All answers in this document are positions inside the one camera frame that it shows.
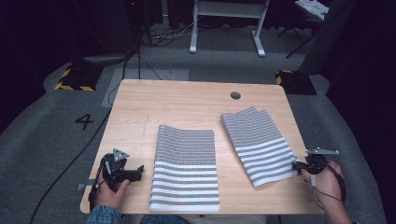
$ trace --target wooden table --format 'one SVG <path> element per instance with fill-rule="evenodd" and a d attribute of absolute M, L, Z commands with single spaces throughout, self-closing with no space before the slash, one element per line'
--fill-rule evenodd
<path fill-rule="evenodd" d="M 231 97 L 233 91 L 241 94 L 239 100 Z M 100 160 L 114 147 L 129 153 L 125 169 L 135 170 L 145 165 L 145 172 L 140 182 L 131 183 L 120 210 L 124 214 L 149 214 L 159 125 L 213 130 L 219 214 L 323 213 L 313 201 L 309 185 L 300 176 L 253 188 L 220 120 L 222 113 L 236 113 L 250 106 L 268 111 L 290 148 L 303 161 L 304 142 L 279 86 L 129 79 L 120 84 L 90 178 L 95 177 Z M 81 201 L 83 213 L 90 212 L 90 191 L 91 187 L 87 187 Z"/>

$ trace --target blue sleeve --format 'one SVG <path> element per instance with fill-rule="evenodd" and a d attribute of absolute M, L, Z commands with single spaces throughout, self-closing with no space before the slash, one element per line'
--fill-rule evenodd
<path fill-rule="evenodd" d="M 108 206 L 96 206 L 93 208 L 86 224 L 117 224 L 120 223 L 121 213 L 119 209 Z"/>

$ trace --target gray carpet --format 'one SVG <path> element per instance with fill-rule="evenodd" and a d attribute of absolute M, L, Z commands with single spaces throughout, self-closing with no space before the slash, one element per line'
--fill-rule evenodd
<path fill-rule="evenodd" d="M 289 59 L 285 56 L 299 45 L 288 31 L 263 30 L 266 57 L 255 50 L 250 31 L 254 29 L 204 30 L 198 35 L 198 50 L 189 54 L 188 36 L 162 48 L 142 47 L 141 56 L 154 70 L 188 70 L 190 81 L 275 84 L 279 69 L 297 69 L 305 46 Z M 26 108 L 0 136 L 0 218 L 2 223 L 28 223 L 38 201 L 50 184 L 84 148 L 106 116 L 109 107 L 102 102 L 116 70 L 122 63 L 104 69 L 97 91 L 60 91 L 54 87 L 67 64 L 48 75 L 46 94 Z M 127 64 L 137 68 L 137 57 Z M 149 69 L 142 63 L 142 69 Z M 386 223 L 377 184 L 363 158 L 353 134 L 325 96 L 328 82 L 312 77 L 317 96 L 289 95 L 291 109 L 307 148 L 338 149 L 331 159 L 343 166 L 346 179 L 346 209 L 360 223 Z M 85 131 L 75 120 L 90 114 L 94 123 Z M 41 204 L 35 223 L 84 223 L 87 215 L 79 211 L 81 192 L 77 183 L 89 176 L 104 128 L 85 152 L 54 186 Z M 277 216 L 269 216 L 277 223 Z M 282 216 L 282 223 L 324 223 L 324 216 Z"/>

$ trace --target black equipment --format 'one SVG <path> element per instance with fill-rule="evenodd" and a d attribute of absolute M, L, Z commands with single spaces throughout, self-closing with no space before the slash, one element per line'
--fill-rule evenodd
<path fill-rule="evenodd" d="M 107 182 L 108 186 L 113 190 L 117 191 L 117 184 L 122 181 L 129 179 L 131 182 L 140 181 L 142 179 L 142 173 L 144 171 L 144 165 L 137 168 L 137 170 L 124 170 L 124 166 L 127 162 L 126 158 L 129 155 L 125 152 L 113 149 L 113 154 L 107 153 L 100 162 L 96 178 L 91 188 L 88 201 L 90 201 L 90 209 L 94 208 L 94 200 L 96 197 L 96 191 L 99 189 L 102 183 L 98 183 L 99 174 L 103 169 L 103 179 Z"/>
<path fill-rule="evenodd" d="M 300 174 L 304 169 L 311 175 L 317 175 L 323 171 L 326 167 L 332 171 L 335 178 L 338 180 L 338 184 L 341 190 L 341 200 L 344 203 L 347 197 L 346 184 L 344 178 L 341 177 L 329 164 L 326 157 L 323 154 L 339 154 L 338 151 L 330 151 L 326 149 L 308 149 L 306 151 L 308 156 L 305 157 L 306 163 L 301 161 L 295 161 L 291 163 L 293 170 L 298 171 Z"/>

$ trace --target striped cloth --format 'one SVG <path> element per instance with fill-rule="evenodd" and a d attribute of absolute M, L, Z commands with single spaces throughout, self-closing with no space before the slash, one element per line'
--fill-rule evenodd
<path fill-rule="evenodd" d="M 213 131 L 160 125 L 150 211 L 219 211 Z"/>
<path fill-rule="evenodd" d="M 220 117 L 254 187 L 297 175 L 297 157 L 267 111 L 250 107 Z"/>

